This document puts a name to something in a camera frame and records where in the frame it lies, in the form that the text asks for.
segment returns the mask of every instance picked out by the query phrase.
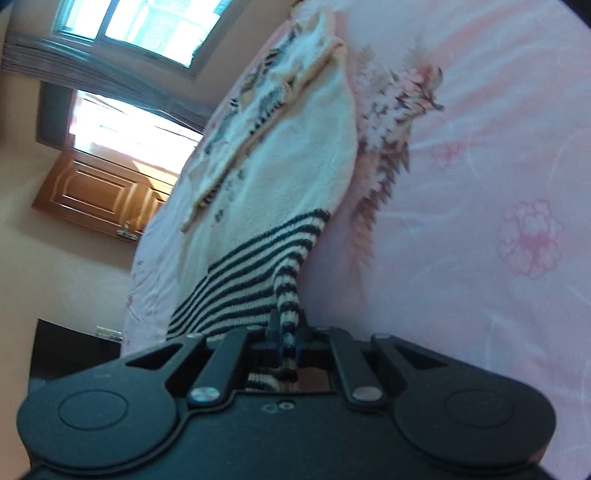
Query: curtain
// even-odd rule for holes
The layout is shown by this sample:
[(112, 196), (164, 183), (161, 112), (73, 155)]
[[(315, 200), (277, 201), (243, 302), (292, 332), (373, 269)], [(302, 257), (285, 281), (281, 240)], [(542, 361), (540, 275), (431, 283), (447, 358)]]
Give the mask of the curtain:
[(172, 95), (85, 51), (43, 38), (8, 33), (1, 69), (120, 100), (200, 133), (212, 113), (199, 102)]

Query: black furniture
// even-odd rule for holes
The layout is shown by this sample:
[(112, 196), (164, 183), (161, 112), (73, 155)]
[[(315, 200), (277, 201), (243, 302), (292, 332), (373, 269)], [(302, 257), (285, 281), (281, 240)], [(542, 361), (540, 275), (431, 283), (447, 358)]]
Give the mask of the black furniture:
[(120, 347), (116, 342), (38, 320), (31, 356), (29, 394), (49, 380), (119, 358)]

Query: fabric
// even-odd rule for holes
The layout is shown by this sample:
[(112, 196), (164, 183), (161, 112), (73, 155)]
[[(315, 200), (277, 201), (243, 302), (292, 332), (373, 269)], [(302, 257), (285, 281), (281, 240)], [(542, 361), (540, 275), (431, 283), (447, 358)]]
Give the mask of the fabric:
[[(352, 219), (383, 177), (380, 155), (359, 157), (351, 188), (298, 276), (309, 322), (360, 339), (390, 332), (538, 388), (558, 418), (542, 465), (558, 479), (584, 480), (591, 472), (591, 31), (558, 0), (321, 3), (337, 11), (358, 131), (370, 133), (376, 152), (388, 144), (401, 90), (425, 91), (423, 73), (408, 68), (413, 51), (432, 72), (441, 68), (435, 103), (444, 109), (413, 121), (410, 172), (394, 170), (388, 204), (373, 210), (371, 242), (362, 243), (371, 247), (369, 261), (359, 255), (367, 250), (351, 249)], [(313, 11), (318, 2), (301, 7)], [(382, 109), (372, 110), (378, 103)], [(227, 108), (212, 116), (204, 141)], [(124, 353), (163, 341), (176, 308), (171, 265), (194, 200), (187, 177), (138, 246)]]
[(43, 38), (8, 33), (1, 68), (130, 103), (197, 132), (203, 131), (212, 113), (198, 102), (171, 95), (87, 52)]
[(246, 79), (189, 170), (194, 208), (183, 225), (168, 339), (190, 332), (220, 339), (236, 326), (266, 325), (277, 309), (283, 353), (293, 358), (296, 276), (340, 204), (357, 150), (333, 17), (320, 11), (294, 24)]

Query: wooden door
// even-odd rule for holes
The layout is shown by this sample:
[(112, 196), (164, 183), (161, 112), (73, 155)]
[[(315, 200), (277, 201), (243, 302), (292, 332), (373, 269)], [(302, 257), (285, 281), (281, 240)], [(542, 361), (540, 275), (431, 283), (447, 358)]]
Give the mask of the wooden door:
[(102, 158), (66, 149), (33, 207), (110, 236), (136, 241), (172, 189)]

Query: sunlight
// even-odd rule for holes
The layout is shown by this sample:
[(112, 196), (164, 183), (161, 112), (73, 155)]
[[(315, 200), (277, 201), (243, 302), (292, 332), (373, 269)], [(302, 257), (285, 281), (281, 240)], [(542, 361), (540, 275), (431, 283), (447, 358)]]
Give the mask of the sunlight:
[(127, 103), (91, 93), (80, 92), (80, 96), (70, 126), (78, 150), (85, 150), (85, 145), (102, 145), (178, 174), (202, 138)]

